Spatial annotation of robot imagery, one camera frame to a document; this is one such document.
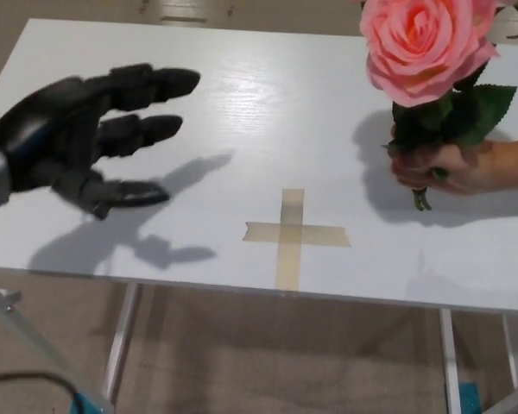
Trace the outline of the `person's bare hand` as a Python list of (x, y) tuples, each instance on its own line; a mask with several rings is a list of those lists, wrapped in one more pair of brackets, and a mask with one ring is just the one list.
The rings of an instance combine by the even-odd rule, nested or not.
[(391, 150), (388, 155), (391, 172), (406, 187), (474, 195), (502, 189), (503, 149), (501, 142), (485, 141), (476, 147), (424, 146), (413, 152)]

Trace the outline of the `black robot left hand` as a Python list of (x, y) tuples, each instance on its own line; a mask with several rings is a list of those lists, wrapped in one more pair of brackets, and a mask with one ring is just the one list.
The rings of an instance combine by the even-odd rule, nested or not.
[(108, 180), (93, 166), (175, 136), (180, 116), (135, 112), (191, 94), (200, 79), (191, 69), (138, 64), (63, 78), (26, 96), (0, 117), (0, 207), (14, 193), (44, 187), (99, 220), (113, 208), (167, 202), (155, 182)]

